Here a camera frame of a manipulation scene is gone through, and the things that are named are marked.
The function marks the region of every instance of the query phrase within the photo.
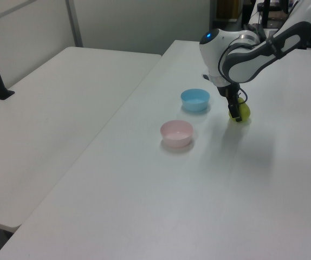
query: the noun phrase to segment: white wall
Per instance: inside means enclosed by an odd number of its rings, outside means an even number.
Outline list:
[[[74,45],[65,0],[37,0],[0,18],[0,73],[5,86]]]
[[[75,0],[84,47],[163,54],[209,30],[210,0]]]

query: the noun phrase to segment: white table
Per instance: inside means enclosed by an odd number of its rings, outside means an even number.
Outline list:
[[[0,101],[0,228],[15,231],[159,55],[67,48]]]
[[[229,120],[197,42],[175,41],[0,251],[2,259],[311,259],[311,52],[243,85],[250,123]],[[180,94],[211,93],[189,114]],[[163,145],[184,119],[189,147]]]

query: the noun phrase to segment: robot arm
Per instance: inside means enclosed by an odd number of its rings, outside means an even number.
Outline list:
[[[311,37],[311,0],[295,4],[282,28],[259,42],[251,31],[226,32],[214,29],[203,36],[200,51],[209,69],[209,80],[228,100],[229,111],[236,121],[239,114],[239,83],[253,80],[258,73],[306,43]]]

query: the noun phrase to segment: blue bowl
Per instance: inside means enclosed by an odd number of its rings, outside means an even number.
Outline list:
[[[193,88],[182,92],[181,99],[185,110],[199,112],[207,109],[210,94],[203,89]]]

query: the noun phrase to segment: bowl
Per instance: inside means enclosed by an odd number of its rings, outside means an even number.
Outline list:
[[[180,148],[190,143],[193,135],[193,127],[186,121],[172,120],[161,126],[160,133],[166,145]]]
[[[203,89],[193,88],[182,92],[181,99],[185,110],[200,112],[207,109],[210,94]]]

